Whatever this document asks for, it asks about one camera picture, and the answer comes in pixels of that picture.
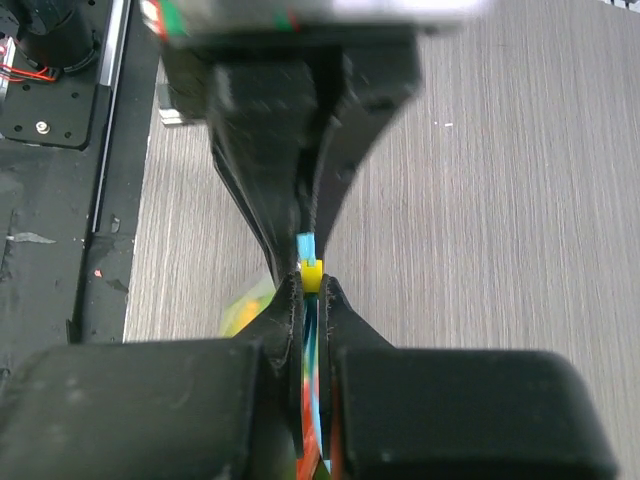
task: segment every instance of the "red object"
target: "red object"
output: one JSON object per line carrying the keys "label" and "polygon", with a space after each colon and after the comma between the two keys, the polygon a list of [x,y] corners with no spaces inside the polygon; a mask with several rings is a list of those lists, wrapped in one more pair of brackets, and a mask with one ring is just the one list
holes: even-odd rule
{"label": "red object", "polygon": [[309,380],[304,381],[304,417],[302,419],[304,429],[304,457],[298,460],[297,479],[312,480],[320,461],[320,449],[316,441],[316,434],[313,430],[311,420],[311,389]]}

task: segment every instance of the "colorful object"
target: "colorful object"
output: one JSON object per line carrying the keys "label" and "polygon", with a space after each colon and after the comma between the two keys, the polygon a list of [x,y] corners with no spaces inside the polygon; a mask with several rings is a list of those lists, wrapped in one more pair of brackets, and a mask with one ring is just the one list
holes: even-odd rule
{"label": "colorful object", "polygon": [[[305,293],[305,322],[309,326],[305,338],[305,369],[303,389],[304,457],[297,461],[298,480],[330,479],[330,463],[322,461],[319,437],[317,369],[318,296],[324,274],[322,260],[315,256],[315,238],[312,233],[297,237],[300,275]],[[271,302],[275,287],[268,273],[256,277],[224,310],[220,334],[231,337],[256,318]]]}

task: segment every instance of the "green object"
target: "green object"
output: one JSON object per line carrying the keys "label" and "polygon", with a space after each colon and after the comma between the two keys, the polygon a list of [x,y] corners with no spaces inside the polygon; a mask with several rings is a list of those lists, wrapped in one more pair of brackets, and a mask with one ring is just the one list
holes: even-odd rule
{"label": "green object", "polygon": [[169,0],[160,0],[160,8],[167,35],[185,35],[184,23],[178,9]]}
{"label": "green object", "polygon": [[232,337],[262,312],[276,293],[271,275],[263,273],[245,283],[240,294],[231,300],[222,314],[220,335]]}

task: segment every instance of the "black metal plate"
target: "black metal plate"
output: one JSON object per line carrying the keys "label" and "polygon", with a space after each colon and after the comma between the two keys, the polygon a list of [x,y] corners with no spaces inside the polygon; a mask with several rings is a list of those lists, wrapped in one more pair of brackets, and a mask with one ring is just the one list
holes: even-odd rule
{"label": "black metal plate", "polygon": [[[125,288],[128,284],[147,144],[132,147],[131,139],[148,136],[158,66],[158,52],[139,8],[129,14],[104,179],[100,173],[113,94],[109,87],[96,88],[89,142],[83,150],[0,140],[0,239],[32,233],[55,241],[6,242],[0,266],[0,389],[3,375],[44,348],[122,341],[127,295],[119,283],[106,282],[119,280]],[[109,224],[94,237],[102,183],[104,199],[98,208],[108,212],[102,217],[110,220],[113,214],[120,223],[117,233]],[[103,239],[111,238],[113,251],[106,251]],[[91,267],[105,272],[104,285],[86,284]]]}
{"label": "black metal plate", "polygon": [[[110,0],[82,1],[80,8],[91,22],[98,38],[106,31]],[[13,66],[32,70],[19,52]],[[100,62],[74,75],[64,75],[53,84],[12,83],[2,104],[0,133],[12,140],[68,148],[84,148],[89,137],[93,97]],[[36,131],[36,123],[50,126],[46,135]]]}

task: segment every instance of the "cable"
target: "cable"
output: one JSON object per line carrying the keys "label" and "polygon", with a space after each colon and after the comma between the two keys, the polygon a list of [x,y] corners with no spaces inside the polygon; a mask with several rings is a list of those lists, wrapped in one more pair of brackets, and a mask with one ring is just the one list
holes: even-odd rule
{"label": "cable", "polygon": [[10,82],[31,80],[36,82],[52,83],[58,79],[57,72],[53,72],[54,76],[45,75],[46,73],[52,73],[48,67],[43,68],[39,72],[28,72],[26,70],[13,68],[7,64],[0,64],[0,77],[6,78]]}

